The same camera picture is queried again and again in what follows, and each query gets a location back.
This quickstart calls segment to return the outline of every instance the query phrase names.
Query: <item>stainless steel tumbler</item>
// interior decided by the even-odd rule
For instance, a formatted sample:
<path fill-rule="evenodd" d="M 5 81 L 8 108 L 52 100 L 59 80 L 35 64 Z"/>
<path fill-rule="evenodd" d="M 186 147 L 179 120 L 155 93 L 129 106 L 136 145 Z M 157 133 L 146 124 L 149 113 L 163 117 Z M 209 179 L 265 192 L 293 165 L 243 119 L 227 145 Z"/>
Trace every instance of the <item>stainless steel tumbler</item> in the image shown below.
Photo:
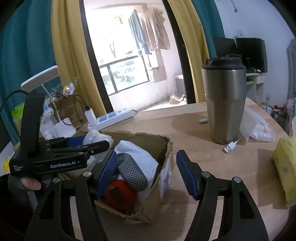
<path fill-rule="evenodd" d="M 247 95 L 246 68 L 237 57 L 208 59 L 202 65 L 210 135 L 219 144 L 236 141 Z"/>

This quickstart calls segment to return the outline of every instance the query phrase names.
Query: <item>sponge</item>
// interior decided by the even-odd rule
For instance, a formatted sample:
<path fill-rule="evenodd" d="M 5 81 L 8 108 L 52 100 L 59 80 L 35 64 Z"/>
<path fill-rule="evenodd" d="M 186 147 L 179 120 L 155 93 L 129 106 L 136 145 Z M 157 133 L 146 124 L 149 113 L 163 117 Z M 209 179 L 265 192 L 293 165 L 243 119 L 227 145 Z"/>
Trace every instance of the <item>sponge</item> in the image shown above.
<path fill-rule="evenodd" d="M 289 206 L 296 201 L 296 140 L 294 137 L 279 140 L 273 160 L 286 193 L 287 206 Z"/>

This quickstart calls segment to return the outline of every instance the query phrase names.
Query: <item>yellow curtain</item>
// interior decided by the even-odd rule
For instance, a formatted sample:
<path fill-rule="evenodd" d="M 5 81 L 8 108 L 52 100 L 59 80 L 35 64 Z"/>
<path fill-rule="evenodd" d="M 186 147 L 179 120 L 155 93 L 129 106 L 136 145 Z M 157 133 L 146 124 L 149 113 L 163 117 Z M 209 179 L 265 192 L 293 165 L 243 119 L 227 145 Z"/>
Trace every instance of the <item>yellow curtain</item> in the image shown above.
<path fill-rule="evenodd" d="M 96 116 L 106 114 L 87 53 L 79 0 L 52 0 L 52 43 L 62 85 L 79 78 L 79 91 Z"/>
<path fill-rule="evenodd" d="M 200 67 L 209 58 L 209 52 L 202 24 L 191 0 L 168 0 L 168 2 L 176 17 L 187 49 L 196 101 L 205 102 Z"/>

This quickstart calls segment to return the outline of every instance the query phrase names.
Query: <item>red ball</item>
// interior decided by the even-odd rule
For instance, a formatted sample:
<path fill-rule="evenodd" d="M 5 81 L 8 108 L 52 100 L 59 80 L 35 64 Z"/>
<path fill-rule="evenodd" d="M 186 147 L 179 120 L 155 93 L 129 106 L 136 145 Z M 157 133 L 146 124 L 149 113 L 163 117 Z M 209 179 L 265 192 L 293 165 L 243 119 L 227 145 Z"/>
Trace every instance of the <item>red ball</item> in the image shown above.
<path fill-rule="evenodd" d="M 128 211 L 135 208 L 137 191 L 125 180 L 116 180 L 109 184 L 103 202 L 117 211 Z"/>

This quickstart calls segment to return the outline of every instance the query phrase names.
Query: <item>wooden table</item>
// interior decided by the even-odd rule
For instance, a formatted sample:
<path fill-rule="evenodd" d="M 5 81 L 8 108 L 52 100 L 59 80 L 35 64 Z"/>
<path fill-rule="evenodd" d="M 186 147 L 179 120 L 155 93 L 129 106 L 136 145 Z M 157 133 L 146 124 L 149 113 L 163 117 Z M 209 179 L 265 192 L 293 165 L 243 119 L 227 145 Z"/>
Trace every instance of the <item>wooden table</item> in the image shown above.
<path fill-rule="evenodd" d="M 278 139 L 286 136 L 281 127 L 254 102 L 247 99 L 246 105 L 267 120 Z M 210 138 L 209 125 L 198 123 L 199 119 L 205 117 L 205 103 L 190 104 L 139 112 L 133 118 L 112 125 L 106 130 L 165 135 L 173 141 L 174 158 L 178 150 L 184 149 L 192 161 L 215 177 L 229 180 L 234 176 L 241 177 L 259 207 L 272 240 L 287 222 L 289 213 L 289 209 L 284 207 L 284 191 L 271 159 L 278 139 L 275 142 L 257 142 L 251 139 L 249 143 L 242 141 L 233 151 L 225 154 L 222 152 L 224 146 L 215 144 Z M 124 224 L 121 217 L 100 207 L 98 211 L 110 241 L 183 241 L 197 204 L 198 202 L 188 195 L 176 167 L 153 224 Z M 219 197 L 210 240 L 218 236 L 222 207 L 223 198 Z"/>

